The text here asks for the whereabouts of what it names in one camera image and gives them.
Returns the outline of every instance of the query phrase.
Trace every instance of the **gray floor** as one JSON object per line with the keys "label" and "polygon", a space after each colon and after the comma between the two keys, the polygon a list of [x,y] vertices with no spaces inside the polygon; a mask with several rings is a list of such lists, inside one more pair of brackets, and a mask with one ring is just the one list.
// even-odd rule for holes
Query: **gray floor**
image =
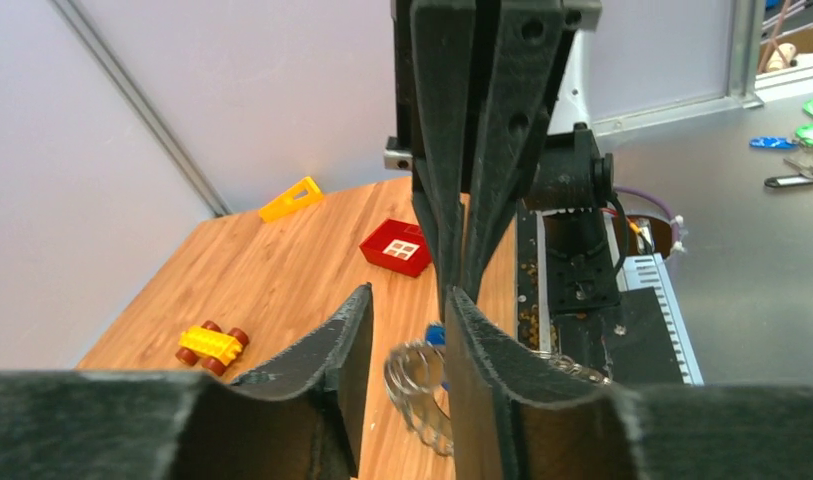
{"label": "gray floor", "polygon": [[813,187],[768,191],[792,173],[760,135],[810,123],[810,97],[609,136],[616,184],[659,195],[685,217],[686,254],[669,260],[704,380],[813,383]]}

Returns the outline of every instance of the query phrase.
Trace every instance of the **wood grain surface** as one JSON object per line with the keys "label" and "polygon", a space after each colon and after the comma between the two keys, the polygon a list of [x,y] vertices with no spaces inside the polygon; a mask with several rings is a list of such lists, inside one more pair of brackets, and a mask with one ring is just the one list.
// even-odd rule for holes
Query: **wood grain surface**
{"label": "wood grain surface", "polygon": [[[383,220],[417,223],[410,179],[327,195],[270,224],[256,212],[198,226],[106,331],[78,368],[185,369],[174,357],[180,333],[213,320],[251,338],[223,376],[231,380],[321,324],[364,282],[374,293],[371,358],[360,479],[454,478],[453,460],[436,456],[406,431],[382,382],[395,345],[420,338],[437,321],[435,275],[418,278],[371,265],[359,244]],[[514,228],[485,274],[479,305],[506,332],[515,330]]]}

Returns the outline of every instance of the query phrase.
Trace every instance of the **white window on toy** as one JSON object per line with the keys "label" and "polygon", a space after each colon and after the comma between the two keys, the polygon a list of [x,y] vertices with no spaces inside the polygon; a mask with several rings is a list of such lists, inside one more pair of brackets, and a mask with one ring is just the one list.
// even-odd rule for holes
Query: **white window on toy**
{"label": "white window on toy", "polygon": [[403,240],[394,240],[383,250],[386,255],[397,257],[401,260],[409,260],[412,255],[421,248],[420,245],[414,243],[404,242]]}

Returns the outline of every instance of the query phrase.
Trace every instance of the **cardboard box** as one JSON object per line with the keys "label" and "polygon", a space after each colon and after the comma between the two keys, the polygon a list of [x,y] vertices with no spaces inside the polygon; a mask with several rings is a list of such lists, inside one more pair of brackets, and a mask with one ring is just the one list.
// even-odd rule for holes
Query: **cardboard box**
{"label": "cardboard box", "polygon": [[[797,47],[798,53],[813,53],[813,27],[789,35],[781,35],[777,37],[777,43],[791,43]],[[762,61],[767,48],[771,48],[771,43],[766,43],[760,48],[758,61]]]}

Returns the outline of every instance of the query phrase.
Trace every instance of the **yellow plastic toy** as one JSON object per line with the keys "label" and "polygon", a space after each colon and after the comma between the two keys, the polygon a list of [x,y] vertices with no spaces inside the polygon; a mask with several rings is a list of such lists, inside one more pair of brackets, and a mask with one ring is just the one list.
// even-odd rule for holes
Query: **yellow plastic toy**
{"label": "yellow plastic toy", "polygon": [[294,213],[301,208],[319,202],[323,198],[324,194],[321,193],[318,184],[312,180],[312,177],[306,177],[262,207],[259,210],[259,216],[266,223],[273,222],[289,213]]}
{"label": "yellow plastic toy", "polygon": [[203,367],[221,376],[249,343],[250,338],[240,328],[225,334],[215,322],[208,321],[202,327],[194,326],[182,333],[176,358],[193,366],[201,356],[206,357]]}

